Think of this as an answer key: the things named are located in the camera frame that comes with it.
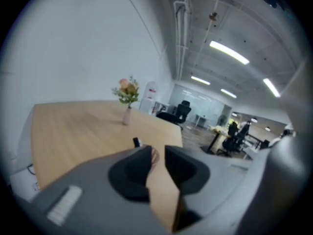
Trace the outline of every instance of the fluorescent light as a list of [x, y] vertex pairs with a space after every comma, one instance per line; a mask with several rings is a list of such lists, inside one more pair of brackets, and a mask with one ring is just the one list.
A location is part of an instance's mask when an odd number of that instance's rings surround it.
[[225, 45], [222, 45], [215, 41], [211, 41], [210, 46], [232, 56], [233, 58], [237, 59], [239, 62], [242, 62], [244, 65], [249, 63], [249, 60], [247, 60], [245, 57], [235, 52], [234, 50], [226, 47]]
[[191, 79], [197, 80], [197, 81], [202, 82], [202, 83], [207, 84], [207, 85], [210, 84], [208, 81], [205, 81], [205, 80], [198, 78], [198, 77], [195, 77], [195, 76], [191, 76]]
[[279, 92], [276, 90], [275, 86], [268, 78], [263, 79], [263, 82], [269, 87], [269, 89], [273, 92], [275, 97], [280, 97]]
[[233, 94], [233, 93], [231, 93], [231, 92], [228, 92], [227, 90], [221, 89], [221, 92], [224, 92], [224, 93], [226, 93], [227, 95], [232, 96], [233, 98], [237, 98], [237, 96], [236, 96], [235, 94]]

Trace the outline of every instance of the glass wall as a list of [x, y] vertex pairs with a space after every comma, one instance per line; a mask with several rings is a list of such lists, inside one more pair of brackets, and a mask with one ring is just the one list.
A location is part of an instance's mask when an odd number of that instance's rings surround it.
[[191, 112], [187, 116], [187, 121], [196, 122], [198, 116], [207, 118], [207, 121], [200, 120], [199, 125], [216, 125], [221, 115], [224, 104], [212, 99], [202, 93], [188, 89], [181, 85], [175, 85], [169, 101], [170, 105], [178, 106], [183, 100], [190, 102]]

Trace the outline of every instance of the gray floor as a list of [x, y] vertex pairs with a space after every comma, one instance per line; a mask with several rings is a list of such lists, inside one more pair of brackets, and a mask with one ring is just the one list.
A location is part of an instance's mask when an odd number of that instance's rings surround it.
[[[207, 131], [207, 129], [199, 126], [194, 128], [194, 125], [194, 123], [187, 121], [181, 125], [183, 127], [183, 130], [181, 132], [182, 145], [184, 148], [190, 151], [203, 152], [200, 149], [200, 146], [210, 145], [210, 143], [214, 139], [215, 134], [210, 130]], [[245, 156], [245, 153], [232, 153], [231, 156], [234, 158], [243, 158]]]

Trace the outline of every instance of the black table leg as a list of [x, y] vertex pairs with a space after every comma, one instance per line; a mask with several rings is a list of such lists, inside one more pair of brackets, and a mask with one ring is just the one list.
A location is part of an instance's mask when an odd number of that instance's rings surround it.
[[219, 133], [216, 133], [216, 135], [215, 135], [213, 141], [211, 142], [210, 146], [208, 147], [208, 149], [207, 149], [207, 151], [206, 151], [208, 154], [214, 154], [214, 152], [211, 151], [211, 148], [213, 147], [213, 145], [215, 144], [215, 142], [216, 142], [216, 140], [219, 138], [219, 136], [220, 136], [220, 134], [219, 134]]

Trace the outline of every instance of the pink vase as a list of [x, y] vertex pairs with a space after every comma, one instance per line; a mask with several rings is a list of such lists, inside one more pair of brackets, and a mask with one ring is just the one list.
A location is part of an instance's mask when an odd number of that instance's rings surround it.
[[131, 113], [132, 109], [128, 107], [123, 116], [123, 124], [129, 125], [131, 123]]

